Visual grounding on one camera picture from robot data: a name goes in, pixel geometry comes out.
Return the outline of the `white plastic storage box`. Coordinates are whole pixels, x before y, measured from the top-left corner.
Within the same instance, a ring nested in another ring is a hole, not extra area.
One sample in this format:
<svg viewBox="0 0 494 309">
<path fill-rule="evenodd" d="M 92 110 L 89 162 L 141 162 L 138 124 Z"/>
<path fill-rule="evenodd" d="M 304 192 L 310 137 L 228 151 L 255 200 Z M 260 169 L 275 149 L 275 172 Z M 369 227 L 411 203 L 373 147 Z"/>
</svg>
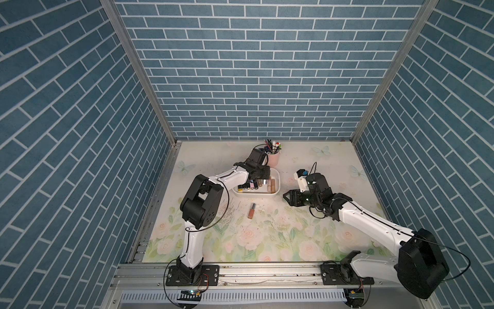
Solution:
<svg viewBox="0 0 494 309">
<path fill-rule="evenodd" d="M 245 197 L 269 197 L 275 196 L 280 191 L 280 174 L 278 170 L 270 168 L 270 178 L 267 180 L 251 180 L 243 185 L 233 188 L 233 192 Z"/>
</svg>

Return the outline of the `red lip gloss tube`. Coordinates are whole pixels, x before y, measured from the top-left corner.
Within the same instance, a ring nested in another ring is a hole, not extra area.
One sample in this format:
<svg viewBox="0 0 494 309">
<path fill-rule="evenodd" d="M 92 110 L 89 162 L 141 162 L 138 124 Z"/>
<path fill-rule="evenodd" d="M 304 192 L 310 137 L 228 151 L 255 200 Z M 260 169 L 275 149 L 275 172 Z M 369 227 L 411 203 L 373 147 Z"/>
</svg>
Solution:
<svg viewBox="0 0 494 309">
<path fill-rule="evenodd" d="M 253 219 L 253 216 L 255 214 L 255 208 L 256 208 L 256 204 L 255 203 L 252 203 L 252 205 L 251 205 L 251 207 L 249 209 L 249 212 L 248 212 L 248 216 L 247 216 L 247 218 L 249 220 L 252 220 Z"/>
</svg>

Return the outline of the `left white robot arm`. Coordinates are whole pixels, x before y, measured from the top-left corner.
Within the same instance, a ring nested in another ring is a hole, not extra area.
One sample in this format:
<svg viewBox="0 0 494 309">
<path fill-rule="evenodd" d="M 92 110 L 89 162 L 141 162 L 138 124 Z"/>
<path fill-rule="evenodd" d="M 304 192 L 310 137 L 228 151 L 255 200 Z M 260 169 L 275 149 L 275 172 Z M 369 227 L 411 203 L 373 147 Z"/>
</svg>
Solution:
<svg viewBox="0 0 494 309">
<path fill-rule="evenodd" d="M 271 168 L 267 154 L 261 145 L 256 145 L 249 157 L 236 162 L 228 171 L 216 176 L 198 175 L 192 181 L 183 198 L 180 210 L 185 222 L 185 241 L 182 253 L 172 268 L 179 284 L 195 285 L 201 281 L 203 272 L 203 243 L 206 231 L 215 223 L 223 193 L 250 181 L 270 178 Z"/>
</svg>

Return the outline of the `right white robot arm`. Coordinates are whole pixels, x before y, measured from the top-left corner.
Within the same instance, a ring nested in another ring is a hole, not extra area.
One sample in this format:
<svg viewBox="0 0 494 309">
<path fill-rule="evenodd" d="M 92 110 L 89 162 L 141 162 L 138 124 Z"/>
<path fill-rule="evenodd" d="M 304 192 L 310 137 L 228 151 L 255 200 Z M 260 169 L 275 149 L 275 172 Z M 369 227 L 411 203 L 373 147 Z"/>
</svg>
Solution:
<svg viewBox="0 0 494 309">
<path fill-rule="evenodd" d="M 441 283 L 449 281 L 450 268 L 441 252 L 444 245 L 431 232 L 405 228 L 379 217 L 351 197 L 334 193 L 320 173 L 300 169 L 293 177 L 298 189 L 283 195 L 290 206 L 316 209 L 325 218 L 360 230 L 392 253 L 392 257 L 383 257 L 351 251 L 339 262 L 322 264 L 324 280 L 365 285 L 384 279 L 399 283 L 420 299 L 428 299 Z"/>
</svg>

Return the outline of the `pink pen cup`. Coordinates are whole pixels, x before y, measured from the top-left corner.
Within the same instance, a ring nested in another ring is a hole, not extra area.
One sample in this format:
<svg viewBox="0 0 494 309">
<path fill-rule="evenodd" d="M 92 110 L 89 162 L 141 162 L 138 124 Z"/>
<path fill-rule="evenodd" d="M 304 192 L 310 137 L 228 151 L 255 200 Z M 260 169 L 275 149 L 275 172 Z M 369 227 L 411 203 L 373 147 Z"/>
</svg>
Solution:
<svg viewBox="0 0 494 309">
<path fill-rule="evenodd" d="M 271 154 L 268 153 L 268 165 L 270 167 L 276 167 L 279 164 L 280 152 Z"/>
</svg>

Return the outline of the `pens in cup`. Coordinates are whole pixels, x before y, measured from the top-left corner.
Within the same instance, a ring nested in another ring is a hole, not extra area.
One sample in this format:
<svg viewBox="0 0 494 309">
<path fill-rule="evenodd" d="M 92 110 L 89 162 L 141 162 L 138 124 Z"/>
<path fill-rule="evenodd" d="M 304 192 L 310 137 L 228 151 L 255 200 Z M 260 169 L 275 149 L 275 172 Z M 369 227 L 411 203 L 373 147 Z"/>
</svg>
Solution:
<svg viewBox="0 0 494 309">
<path fill-rule="evenodd" d="M 269 155 L 276 155 L 281 150 L 279 142 L 274 140 L 266 139 L 264 141 L 264 151 Z"/>
</svg>

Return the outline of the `floral table mat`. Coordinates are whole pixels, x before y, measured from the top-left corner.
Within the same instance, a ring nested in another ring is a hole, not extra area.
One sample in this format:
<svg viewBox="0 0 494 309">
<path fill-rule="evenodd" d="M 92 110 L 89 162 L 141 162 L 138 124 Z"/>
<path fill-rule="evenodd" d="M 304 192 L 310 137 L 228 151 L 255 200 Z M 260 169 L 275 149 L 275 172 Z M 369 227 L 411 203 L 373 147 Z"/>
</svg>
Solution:
<svg viewBox="0 0 494 309">
<path fill-rule="evenodd" d="M 214 176 L 248 157 L 253 142 L 184 142 L 171 167 L 162 205 L 145 254 L 146 263 L 167 263 L 184 248 L 185 226 L 180 204 L 197 175 Z M 358 229 L 333 221 L 308 207 L 290 207 L 283 194 L 297 188 L 293 175 L 316 167 L 336 193 L 351 197 L 384 216 L 370 181 L 350 142 L 283 142 L 279 164 L 280 191 L 275 196 L 245 197 L 224 193 L 216 225 L 207 230 L 206 262 L 341 260 L 351 251 L 387 256 L 389 251 Z M 247 218 L 256 204 L 252 220 Z"/>
</svg>

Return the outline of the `right green circuit board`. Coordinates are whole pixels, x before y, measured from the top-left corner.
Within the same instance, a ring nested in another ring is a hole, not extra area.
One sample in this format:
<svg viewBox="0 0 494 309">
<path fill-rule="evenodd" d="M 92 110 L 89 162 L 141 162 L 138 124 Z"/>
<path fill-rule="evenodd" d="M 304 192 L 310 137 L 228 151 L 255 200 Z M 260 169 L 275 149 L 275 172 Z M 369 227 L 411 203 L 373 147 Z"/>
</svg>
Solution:
<svg viewBox="0 0 494 309">
<path fill-rule="evenodd" d="M 365 303 L 365 293 L 359 290 L 345 290 L 346 305 L 350 308 L 360 308 Z"/>
</svg>

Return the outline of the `green circuit board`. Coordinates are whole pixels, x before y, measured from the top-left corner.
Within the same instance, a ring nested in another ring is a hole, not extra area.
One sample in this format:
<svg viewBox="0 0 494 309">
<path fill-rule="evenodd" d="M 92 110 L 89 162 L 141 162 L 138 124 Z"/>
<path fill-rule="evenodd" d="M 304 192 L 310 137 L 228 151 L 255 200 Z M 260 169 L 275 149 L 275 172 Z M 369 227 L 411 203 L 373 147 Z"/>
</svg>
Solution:
<svg viewBox="0 0 494 309">
<path fill-rule="evenodd" d="M 359 290 L 345 290 L 346 305 L 350 308 L 360 308 L 365 303 L 365 293 Z"/>
<path fill-rule="evenodd" d="M 180 303 L 184 302 L 200 302 L 202 298 L 202 292 L 196 290 L 181 290 L 178 294 L 177 301 Z"/>
</svg>

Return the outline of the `left green circuit board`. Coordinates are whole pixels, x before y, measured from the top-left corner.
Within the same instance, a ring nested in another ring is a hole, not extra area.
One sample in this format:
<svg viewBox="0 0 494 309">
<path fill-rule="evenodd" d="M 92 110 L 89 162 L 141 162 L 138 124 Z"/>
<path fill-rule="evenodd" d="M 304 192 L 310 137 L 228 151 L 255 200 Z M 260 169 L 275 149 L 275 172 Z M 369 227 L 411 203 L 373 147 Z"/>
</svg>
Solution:
<svg viewBox="0 0 494 309">
<path fill-rule="evenodd" d="M 181 290 L 178 294 L 177 301 L 180 303 L 184 302 L 200 302 L 202 298 L 202 292 L 196 290 Z"/>
</svg>

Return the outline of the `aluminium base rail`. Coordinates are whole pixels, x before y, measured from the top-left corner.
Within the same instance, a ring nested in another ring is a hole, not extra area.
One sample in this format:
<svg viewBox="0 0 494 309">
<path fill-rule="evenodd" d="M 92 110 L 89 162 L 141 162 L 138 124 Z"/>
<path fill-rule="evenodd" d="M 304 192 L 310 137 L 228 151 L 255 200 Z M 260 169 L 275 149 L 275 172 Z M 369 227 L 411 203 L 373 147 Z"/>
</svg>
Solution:
<svg viewBox="0 0 494 309">
<path fill-rule="evenodd" d="M 167 282 L 167 271 L 175 265 L 166 263 L 121 264 L 111 282 L 113 290 L 161 290 Z M 352 283 L 342 280 L 334 263 L 321 269 L 320 262 L 288 263 L 216 263 L 219 267 L 213 274 L 203 276 L 204 282 L 194 287 L 208 288 L 358 288 L 365 287 L 402 288 L 393 281 L 383 278 L 355 279 Z"/>
</svg>

